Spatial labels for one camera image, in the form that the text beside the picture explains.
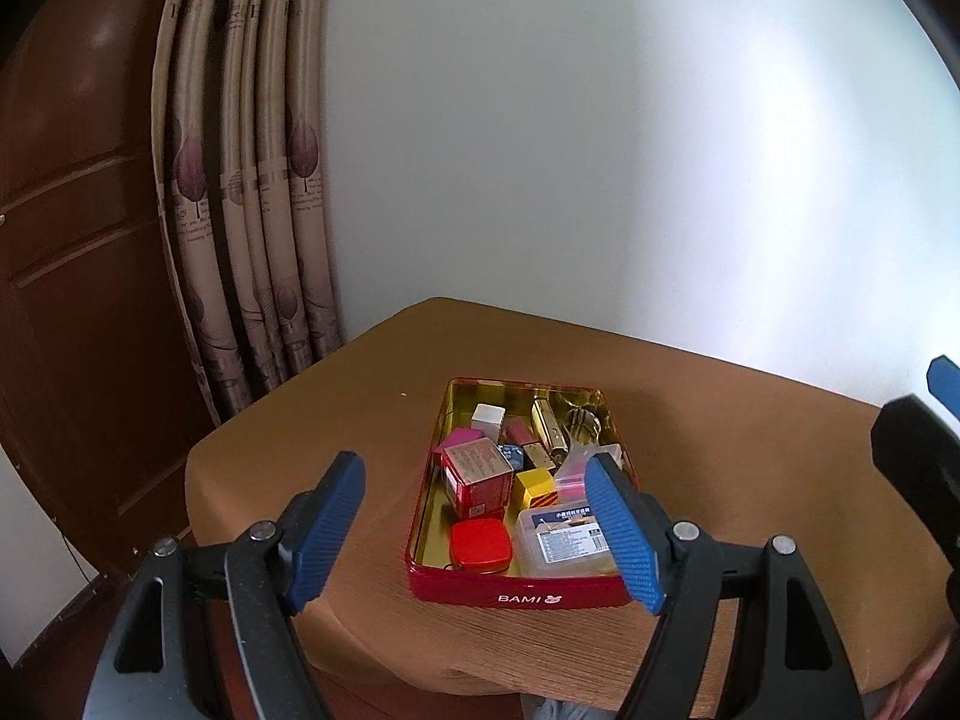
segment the wooden table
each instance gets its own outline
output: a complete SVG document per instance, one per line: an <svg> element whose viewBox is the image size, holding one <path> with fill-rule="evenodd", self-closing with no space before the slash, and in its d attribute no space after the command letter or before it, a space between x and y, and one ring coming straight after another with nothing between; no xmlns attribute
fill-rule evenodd
<svg viewBox="0 0 960 720"><path fill-rule="evenodd" d="M522 691L618 707L654 628L639 604L480 610L416 600L403 551L443 390L455 376L601 389L640 482L714 538L798 541L862 688L896 678L949 620L947 562L875 471L877 409L688 352L449 299L400 312L204 439L187 506L200 544L231 541L312 488L337 451L367 497L323 597L299 615L311 664L458 694ZM717 624L696 714L712 715L730 649Z"/></svg>

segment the yellow cube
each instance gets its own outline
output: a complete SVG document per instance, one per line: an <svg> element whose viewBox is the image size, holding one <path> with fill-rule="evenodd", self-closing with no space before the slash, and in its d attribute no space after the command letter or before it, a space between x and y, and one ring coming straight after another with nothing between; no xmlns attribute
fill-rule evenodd
<svg viewBox="0 0 960 720"><path fill-rule="evenodd" d="M514 502L517 509L536 509L552 506L558 500L553 477L547 469L520 471L514 477Z"/></svg>

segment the wall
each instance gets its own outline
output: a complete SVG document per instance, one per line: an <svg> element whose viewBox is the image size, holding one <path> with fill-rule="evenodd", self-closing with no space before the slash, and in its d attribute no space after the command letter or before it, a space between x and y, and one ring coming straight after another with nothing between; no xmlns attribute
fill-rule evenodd
<svg viewBox="0 0 960 720"><path fill-rule="evenodd" d="M880 403L960 360L960 93L901 0L330 0L347 334L450 295Z"/></svg>
<svg viewBox="0 0 960 720"><path fill-rule="evenodd" d="M86 576L96 569L78 556ZM0 650L16 661L86 586L59 531L0 448Z"/></svg>

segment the silver screw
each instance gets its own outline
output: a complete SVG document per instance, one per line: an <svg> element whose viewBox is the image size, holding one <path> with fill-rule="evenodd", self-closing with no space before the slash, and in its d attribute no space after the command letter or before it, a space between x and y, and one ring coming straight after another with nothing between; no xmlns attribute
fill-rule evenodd
<svg viewBox="0 0 960 720"><path fill-rule="evenodd" d="M277 534L277 527L269 519L261 519L250 526L250 538L254 541L267 541Z"/></svg>
<svg viewBox="0 0 960 720"><path fill-rule="evenodd" d="M797 551L797 543L790 536L774 536L774 549L781 555L793 555Z"/></svg>
<svg viewBox="0 0 960 720"><path fill-rule="evenodd" d="M172 536L164 536L160 538L154 546L152 546L152 552L157 557L169 557L176 552L176 538Z"/></svg>
<svg viewBox="0 0 960 720"><path fill-rule="evenodd" d="M700 537L700 528L692 522L678 522L673 526L673 535L680 541L697 541Z"/></svg>

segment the blue rubber pad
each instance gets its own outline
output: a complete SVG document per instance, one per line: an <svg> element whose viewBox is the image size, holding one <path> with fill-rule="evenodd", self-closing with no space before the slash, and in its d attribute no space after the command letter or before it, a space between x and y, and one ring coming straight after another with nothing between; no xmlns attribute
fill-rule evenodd
<svg viewBox="0 0 960 720"><path fill-rule="evenodd" d="M597 458L587 462L587 501L613 552L613 560L630 597L651 614L659 614L666 593L659 579L656 551L647 541L627 502Z"/></svg>
<svg viewBox="0 0 960 720"><path fill-rule="evenodd" d="M926 388L960 419L960 367L949 357L938 357L926 370Z"/></svg>
<svg viewBox="0 0 960 720"><path fill-rule="evenodd" d="M313 493L320 496L319 510L292 555L293 579L286 601L294 613L323 592L366 486L363 460L352 452L341 452L320 480Z"/></svg>

